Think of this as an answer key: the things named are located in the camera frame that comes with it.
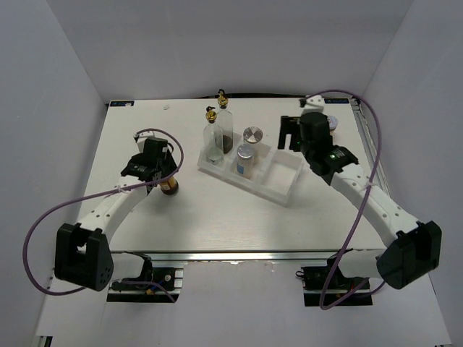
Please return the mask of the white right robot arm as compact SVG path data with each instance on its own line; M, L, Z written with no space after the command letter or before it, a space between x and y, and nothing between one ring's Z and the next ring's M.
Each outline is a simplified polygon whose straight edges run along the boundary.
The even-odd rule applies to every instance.
M326 279L333 287L343 288L353 278L379 278L401 289L438 267L441 228L433 221L418 220L372 184L357 157L334 144L325 114L308 111L282 116L278 148L285 147L302 153L312 172L357 208L359 217L368 221L385 247L342 247L328 261Z

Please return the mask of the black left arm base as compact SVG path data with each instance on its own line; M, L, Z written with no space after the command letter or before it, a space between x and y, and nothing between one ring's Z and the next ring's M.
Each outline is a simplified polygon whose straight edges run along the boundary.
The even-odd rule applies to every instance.
M169 303L179 298L184 267L156 262L143 253L113 253L114 271L109 282L107 302Z

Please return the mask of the white jar silver lid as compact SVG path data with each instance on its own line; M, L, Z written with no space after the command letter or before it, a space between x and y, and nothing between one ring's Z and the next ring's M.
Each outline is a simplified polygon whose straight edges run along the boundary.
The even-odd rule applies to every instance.
M247 127L243 131L243 140L245 143L247 143L248 145L250 145L251 147L255 149L256 160L258 160L260 156L260 145L261 145L262 139L263 139L263 130L259 127L251 126L251 127Z

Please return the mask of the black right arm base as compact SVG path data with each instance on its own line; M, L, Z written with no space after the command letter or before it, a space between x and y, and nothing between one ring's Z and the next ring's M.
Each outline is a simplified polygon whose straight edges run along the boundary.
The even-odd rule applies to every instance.
M304 303L306 307L318 307L323 285L329 273L327 267L302 267L295 276L302 281ZM361 284L363 278L345 278L339 270L328 285L325 296L325 305L329 305L342 298L356 286ZM339 304L341 307L367 307L373 305L370 293L370 283L365 283L355 294Z

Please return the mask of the red-lid brown sauce jar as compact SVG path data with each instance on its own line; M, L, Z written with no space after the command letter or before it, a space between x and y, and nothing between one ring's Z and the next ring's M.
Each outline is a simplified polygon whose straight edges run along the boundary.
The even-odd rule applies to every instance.
M178 181L174 176L171 176L169 179L162 181L159 186L161 191L166 195L175 195L179 190Z

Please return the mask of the small jar white lid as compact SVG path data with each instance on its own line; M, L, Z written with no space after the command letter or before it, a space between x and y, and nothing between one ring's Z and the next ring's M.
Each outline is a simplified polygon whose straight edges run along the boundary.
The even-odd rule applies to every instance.
M336 131L337 126L339 125L339 120L335 116L327 116L329 132L331 135Z

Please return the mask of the blue-label jar silver lid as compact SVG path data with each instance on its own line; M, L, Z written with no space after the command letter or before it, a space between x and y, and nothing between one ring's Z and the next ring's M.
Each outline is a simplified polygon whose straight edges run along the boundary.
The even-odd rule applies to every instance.
M250 179L252 176L255 154L255 149L248 144L242 144L237 148L236 170L246 179Z

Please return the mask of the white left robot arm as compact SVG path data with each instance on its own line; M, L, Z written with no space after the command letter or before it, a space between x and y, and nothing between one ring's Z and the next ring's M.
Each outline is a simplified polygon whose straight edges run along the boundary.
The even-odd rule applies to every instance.
M56 235L54 275L77 286L102 291L113 281L146 288L153 266L143 254L112 254L109 244L136 205L158 185L172 180L177 165L165 139L148 137L120 173L114 193L74 224L63 224Z

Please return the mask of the clear glass bottle gold cap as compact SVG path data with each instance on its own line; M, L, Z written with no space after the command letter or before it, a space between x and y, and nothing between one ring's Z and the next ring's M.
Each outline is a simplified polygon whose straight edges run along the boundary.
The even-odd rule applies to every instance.
M217 113L213 106L207 106L205 110L207 125L203 130L205 159L218 166L224 160L223 131L217 123Z

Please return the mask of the glass bottle dark sauce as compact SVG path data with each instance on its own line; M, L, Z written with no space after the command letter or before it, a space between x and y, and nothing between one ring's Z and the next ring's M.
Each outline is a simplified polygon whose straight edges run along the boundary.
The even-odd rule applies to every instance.
M218 90L217 102L219 106L219 110L217 112L217 123L223 131L224 153L227 154L232 150L234 145L234 132L233 116L227 108L229 99L223 89Z

